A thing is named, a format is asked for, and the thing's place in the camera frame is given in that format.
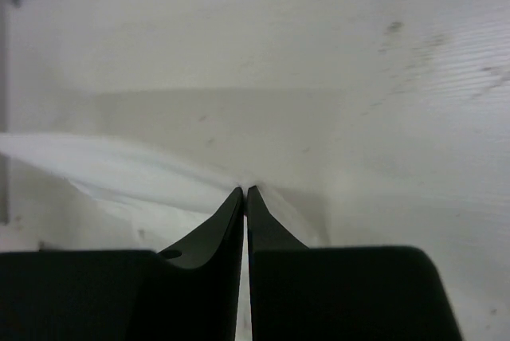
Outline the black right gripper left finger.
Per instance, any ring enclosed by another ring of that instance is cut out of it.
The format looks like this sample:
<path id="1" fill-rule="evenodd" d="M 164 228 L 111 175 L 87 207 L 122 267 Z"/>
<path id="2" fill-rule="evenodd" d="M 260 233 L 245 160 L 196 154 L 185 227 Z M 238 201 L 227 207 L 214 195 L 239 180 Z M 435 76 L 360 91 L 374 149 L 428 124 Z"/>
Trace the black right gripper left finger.
<path id="1" fill-rule="evenodd" d="M 151 250 L 1 256 L 4 340 L 232 340 L 243 193 L 180 241 Z"/>

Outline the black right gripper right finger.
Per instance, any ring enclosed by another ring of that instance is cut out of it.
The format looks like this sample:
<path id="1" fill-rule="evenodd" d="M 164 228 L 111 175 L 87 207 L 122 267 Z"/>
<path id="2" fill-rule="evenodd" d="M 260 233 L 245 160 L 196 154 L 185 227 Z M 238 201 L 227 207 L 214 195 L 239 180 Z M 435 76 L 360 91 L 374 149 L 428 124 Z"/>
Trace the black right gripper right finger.
<path id="1" fill-rule="evenodd" d="M 430 258 L 411 246 L 309 248 L 247 195 L 255 340 L 459 340 Z"/>

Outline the white tank top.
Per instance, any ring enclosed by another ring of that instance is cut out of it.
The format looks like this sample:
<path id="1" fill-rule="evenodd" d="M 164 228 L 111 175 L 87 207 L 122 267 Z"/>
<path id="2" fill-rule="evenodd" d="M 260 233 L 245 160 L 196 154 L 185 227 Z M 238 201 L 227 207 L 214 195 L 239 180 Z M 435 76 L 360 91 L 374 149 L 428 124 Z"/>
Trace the white tank top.
<path id="1" fill-rule="evenodd" d="M 272 187 L 193 165 L 136 143 L 65 133 L 3 133 L 1 153 L 67 180 L 132 228 L 135 242 L 160 250 L 201 225 L 230 192 L 259 188 L 275 218 L 305 245 L 326 240 L 303 211 Z"/>

